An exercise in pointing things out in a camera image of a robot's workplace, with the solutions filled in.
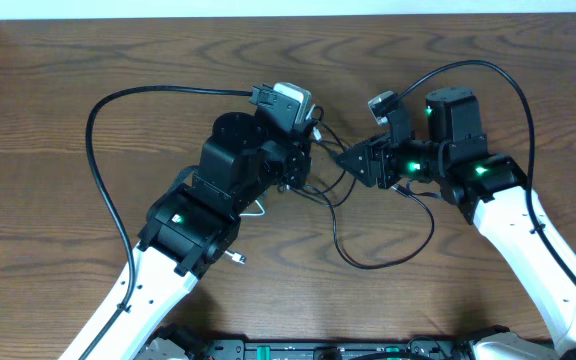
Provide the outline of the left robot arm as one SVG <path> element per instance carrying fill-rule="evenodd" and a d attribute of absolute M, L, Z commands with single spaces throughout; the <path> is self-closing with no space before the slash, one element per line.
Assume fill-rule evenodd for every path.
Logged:
<path fill-rule="evenodd" d="M 242 213 L 268 188 L 304 186 L 314 120 L 229 112 L 219 116 L 196 166 L 150 207 L 128 261 L 65 359 L 133 359 L 209 267 L 228 253 Z"/>

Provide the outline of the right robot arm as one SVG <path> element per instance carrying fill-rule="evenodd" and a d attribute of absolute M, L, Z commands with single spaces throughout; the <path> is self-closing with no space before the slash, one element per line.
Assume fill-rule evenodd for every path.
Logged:
<path fill-rule="evenodd" d="M 472 90 L 437 89 L 425 102 L 429 137 L 418 140 L 395 93 L 370 100 L 376 121 L 389 129 L 344 151 L 338 165 L 367 187 L 437 183 L 440 199 L 495 246 L 537 307 L 554 343 L 544 355 L 576 359 L 576 254 L 519 165 L 489 152 Z"/>

